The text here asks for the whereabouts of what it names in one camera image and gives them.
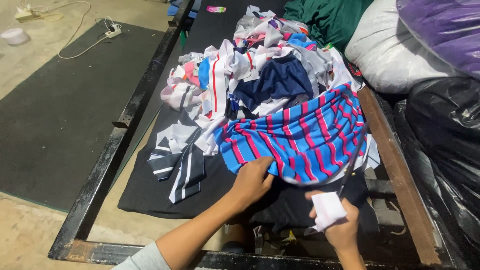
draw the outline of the white container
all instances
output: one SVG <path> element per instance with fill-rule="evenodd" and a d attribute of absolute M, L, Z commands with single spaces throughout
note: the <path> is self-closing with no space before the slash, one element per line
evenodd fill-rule
<path fill-rule="evenodd" d="M 27 41 L 30 36 L 21 28 L 8 29 L 0 34 L 0 37 L 7 42 L 8 45 L 20 45 Z"/>

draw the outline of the gray sleeve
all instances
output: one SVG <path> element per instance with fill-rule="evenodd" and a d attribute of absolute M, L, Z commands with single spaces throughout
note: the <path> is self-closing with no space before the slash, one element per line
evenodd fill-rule
<path fill-rule="evenodd" d="M 137 254 L 128 257 L 111 270 L 171 270 L 155 242 L 146 245 Z"/>

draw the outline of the concrete floor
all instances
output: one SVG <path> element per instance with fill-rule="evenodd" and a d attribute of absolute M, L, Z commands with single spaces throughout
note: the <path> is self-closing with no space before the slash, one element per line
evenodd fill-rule
<path fill-rule="evenodd" d="M 50 9 L 72 0 L 27 0 L 33 6 Z M 0 1 L 0 32 L 9 27 L 20 27 L 32 40 L 19 47 L 10 47 L 0 41 L 0 99 L 20 82 L 40 68 L 65 45 L 80 23 L 87 4 L 73 4 L 55 12 L 64 18 L 57 22 L 36 20 L 20 24 L 13 18 L 19 0 Z M 94 19 L 106 15 L 113 20 L 165 31 L 168 26 L 168 5 L 161 1 L 144 0 L 90 0 L 92 8 L 85 16 L 76 37 L 89 29 Z M 107 196 L 88 240 L 145 245 L 172 230 L 186 220 L 166 220 L 147 215 L 128 213 L 117 208 L 118 200 L 133 169 L 139 149 L 150 135 L 152 126 L 125 166 Z M 0 193 L 0 270 L 28 269 L 110 269 L 110 266 L 53 261 L 47 253 L 55 239 L 66 213 L 39 206 Z M 204 249 L 218 250 L 223 232 L 217 232 Z"/>

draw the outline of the hand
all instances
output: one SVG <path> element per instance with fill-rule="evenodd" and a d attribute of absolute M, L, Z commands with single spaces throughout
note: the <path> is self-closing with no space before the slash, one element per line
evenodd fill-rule
<path fill-rule="evenodd" d="M 323 192 L 307 192 L 305 193 L 305 198 L 307 200 L 311 200 L 313 195 L 320 193 Z M 347 216 L 325 229 L 325 236 L 327 237 L 328 242 L 335 248 L 337 253 L 357 249 L 359 210 L 350 204 L 350 202 L 345 198 L 342 200 L 342 206 L 347 212 Z M 311 218 L 315 218 L 317 216 L 315 207 L 312 208 L 309 216 Z"/>
<path fill-rule="evenodd" d="M 231 200 L 237 202 L 240 212 L 270 190 L 274 176 L 268 174 L 265 178 L 265 173 L 273 161 L 272 157 L 261 157 L 240 168 L 232 189 L 227 193 Z"/>

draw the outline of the purple plastic bag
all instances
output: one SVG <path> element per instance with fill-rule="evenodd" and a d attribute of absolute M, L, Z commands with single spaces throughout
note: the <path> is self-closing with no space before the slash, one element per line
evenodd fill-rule
<path fill-rule="evenodd" d="M 480 78 L 480 0 L 396 0 L 396 8 L 420 43 Z"/>

